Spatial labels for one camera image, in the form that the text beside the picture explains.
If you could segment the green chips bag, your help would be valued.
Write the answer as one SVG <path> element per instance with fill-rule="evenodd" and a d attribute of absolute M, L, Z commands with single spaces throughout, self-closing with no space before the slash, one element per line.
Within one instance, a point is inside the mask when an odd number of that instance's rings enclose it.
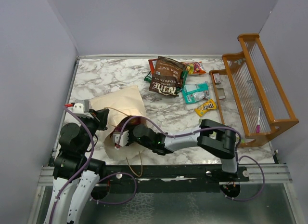
<path fill-rule="evenodd" d="M 180 79 L 177 81 L 175 77 L 170 76 L 153 77 L 150 72 L 144 80 L 150 83 L 149 91 L 161 95 L 178 96 L 185 85 L 187 75 L 187 71 L 182 72 Z"/>

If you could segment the red chips bag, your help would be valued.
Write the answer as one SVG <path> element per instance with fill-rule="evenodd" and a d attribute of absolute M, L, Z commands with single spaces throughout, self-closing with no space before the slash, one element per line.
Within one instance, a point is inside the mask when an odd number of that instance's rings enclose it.
<path fill-rule="evenodd" d="M 149 59 L 148 62 L 149 62 L 151 73 L 153 74 L 155 71 L 157 59 Z"/>

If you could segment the magenta snack packet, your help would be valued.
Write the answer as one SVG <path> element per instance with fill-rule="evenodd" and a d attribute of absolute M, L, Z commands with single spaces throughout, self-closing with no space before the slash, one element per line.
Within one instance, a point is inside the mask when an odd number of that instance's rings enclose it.
<path fill-rule="evenodd" d="M 116 126 L 115 129 L 114 129 L 114 132 L 121 132 L 122 127 L 123 127 L 122 125 Z"/>

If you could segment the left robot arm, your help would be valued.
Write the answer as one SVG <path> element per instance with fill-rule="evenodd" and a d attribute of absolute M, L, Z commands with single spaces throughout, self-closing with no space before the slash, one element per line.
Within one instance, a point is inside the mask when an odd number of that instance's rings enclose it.
<path fill-rule="evenodd" d="M 77 224 L 97 183 L 106 178 L 105 162 L 93 159 L 94 135 L 107 129 L 108 109 L 76 114 L 66 110 L 77 123 L 68 123 L 60 131 L 60 150 L 54 161 L 53 188 L 44 222 Z M 91 148 L 90 156 L 85 153 Z"/>

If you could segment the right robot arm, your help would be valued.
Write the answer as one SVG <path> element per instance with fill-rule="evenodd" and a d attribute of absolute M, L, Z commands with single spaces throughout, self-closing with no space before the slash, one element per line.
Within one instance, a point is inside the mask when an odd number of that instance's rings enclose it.
<path fill-rule="evenodd" d="M 200 147 L 221 160 L 221 176 L 232 181 L 239 174 L 236 136 L 234 128 L 204 119 L 190 132 L 178 134 L 154 132 L 144 124 L 136 125 L 128 132 L 127 144 L 137 143 L 158 155 L 171 154 L 181 149 Z"/>

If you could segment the beige paper bag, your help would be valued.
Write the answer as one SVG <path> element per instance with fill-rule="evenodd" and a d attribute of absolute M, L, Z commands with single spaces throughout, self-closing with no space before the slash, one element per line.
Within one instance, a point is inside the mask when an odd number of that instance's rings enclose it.
<path fill-rule="evenodd" d="M 96 159 L 106 162 L 123 163 L 126 159 L 136 157 L 145 147 L 133 143 L 129 146 L 115 149 L 112 140 L 112 132 L 116 127 L 129 116 L 146 117 L 145 106 L 137 86 L 130 86 L 116 92 L 90 99 L 91 106 L 98 111 L 103 108 L 109 109 L 106 131 L 98 131 L 99 146 L 106 152 L 106 157 L 101 156 L 98 151 L 94 152 Z"/>

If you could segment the brown kettle chips bag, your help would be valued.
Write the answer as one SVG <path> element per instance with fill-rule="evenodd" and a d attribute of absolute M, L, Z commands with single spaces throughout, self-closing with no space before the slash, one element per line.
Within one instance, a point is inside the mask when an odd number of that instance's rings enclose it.
<path fill-rule="evenodd" d="M 185 85 L 187 75 L 188 70 L 185 64 L 159 56 L 152 73 L 149 91 L 177 97 Z"/>

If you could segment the teal snack packet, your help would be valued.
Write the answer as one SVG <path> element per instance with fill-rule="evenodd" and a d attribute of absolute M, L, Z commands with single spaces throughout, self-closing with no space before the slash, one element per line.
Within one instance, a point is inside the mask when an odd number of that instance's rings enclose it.
<path fill-rule="evenodd" d="M 185 84 L 181 92 L 186 104 L 210 99 L 207 81 L 199 84 Z"/>

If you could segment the orange colourful candy bag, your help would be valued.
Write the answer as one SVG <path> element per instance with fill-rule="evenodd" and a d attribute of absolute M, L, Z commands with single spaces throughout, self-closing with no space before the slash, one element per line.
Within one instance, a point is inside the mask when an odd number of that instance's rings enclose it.
<path fill-rule="evenodd" d="M 202 62 L 182 62 L 188 71 L 188 75 L 197 76 L 203 75 L 206 73 L 205 68 L 202 65 Z"/>

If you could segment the yellow candy bag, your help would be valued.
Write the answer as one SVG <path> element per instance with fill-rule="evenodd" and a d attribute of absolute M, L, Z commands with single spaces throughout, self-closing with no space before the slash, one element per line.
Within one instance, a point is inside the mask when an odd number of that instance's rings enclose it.
<path fill-rule="evenodd" d="M 194 111 L 199 117 L 202 117 L 210 110 L 216 110 L 216 109 L 217 109 L 216 103 L 212 99 L 209 99 L 203 104 L 201 104 L 199 107 L 197 107 Z"/>

